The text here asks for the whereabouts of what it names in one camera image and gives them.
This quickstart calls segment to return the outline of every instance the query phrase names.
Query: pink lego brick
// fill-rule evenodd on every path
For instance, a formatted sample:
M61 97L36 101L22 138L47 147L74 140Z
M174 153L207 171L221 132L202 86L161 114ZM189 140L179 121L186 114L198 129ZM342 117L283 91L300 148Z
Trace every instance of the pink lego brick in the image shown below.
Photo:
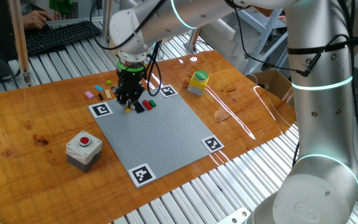
M86 95L89 99L93 99L93 98L94 98L94 95L93 95L90 91L85 92L85 95Z

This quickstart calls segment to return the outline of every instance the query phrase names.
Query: emergency stop button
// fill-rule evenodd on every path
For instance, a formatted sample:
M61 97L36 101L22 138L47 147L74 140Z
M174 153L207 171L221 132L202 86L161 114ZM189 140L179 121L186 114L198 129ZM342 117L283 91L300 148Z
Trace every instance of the emergency stop button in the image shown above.
M90 141L90 139L87 138L87 137L82 137L82 138L80 139L80 145L81 145L82 147L89 146L90 143L91 143L91 141Z

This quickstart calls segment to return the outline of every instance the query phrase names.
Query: wooden table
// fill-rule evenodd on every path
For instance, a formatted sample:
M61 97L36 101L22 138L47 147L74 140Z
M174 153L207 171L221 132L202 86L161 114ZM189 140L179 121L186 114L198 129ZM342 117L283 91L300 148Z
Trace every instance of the wooden table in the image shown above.
M0 93L0 221L106 224L284 133L294 108L255 86L217 52L159 63L172 84L226 146L136 189L87 109L84 92L117 83L115 72ZM187 92L196 70L209 73L204 96ZM83 173L65 144L85 130L103 141L102 157Z

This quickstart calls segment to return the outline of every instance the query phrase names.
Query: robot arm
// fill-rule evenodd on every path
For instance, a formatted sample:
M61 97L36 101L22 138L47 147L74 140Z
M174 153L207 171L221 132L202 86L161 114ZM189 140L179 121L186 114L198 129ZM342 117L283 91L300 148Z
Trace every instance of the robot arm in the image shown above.
M133 38L120 47L117 74L120 82L114 93L122 105L130 105L141 96L144 87L139 82L145 77L143 70L145 52L156 41L183 34L220 19L234 11L233 6L249 5L284 7L297 0L147 0L132 9L115 13L110 22L110 35L116 45L121 45L130 35ZM136 29L143 21L141 30Z
M158 0L146 0L113 15L116 45L135 33ZM240 7L285 7L290 67L304 71L320 53L307 77L291 73L299 122L299 160L280 190L263 201L247 224L342 224L358 198L358 134L352 95L351 58L345 37L321 49L338 34L349 35L338 0L166 0L119 51L121 104L137 101L143 86L145 52L156 41L201 27Z

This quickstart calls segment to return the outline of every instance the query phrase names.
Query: hand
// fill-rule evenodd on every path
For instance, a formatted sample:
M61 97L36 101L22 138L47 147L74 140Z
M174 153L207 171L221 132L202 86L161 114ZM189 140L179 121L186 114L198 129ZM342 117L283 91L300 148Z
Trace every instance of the hand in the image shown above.
M47 21L51 20L52 18L47 12L34 10L23 16L23 26L25 30L42 29Z

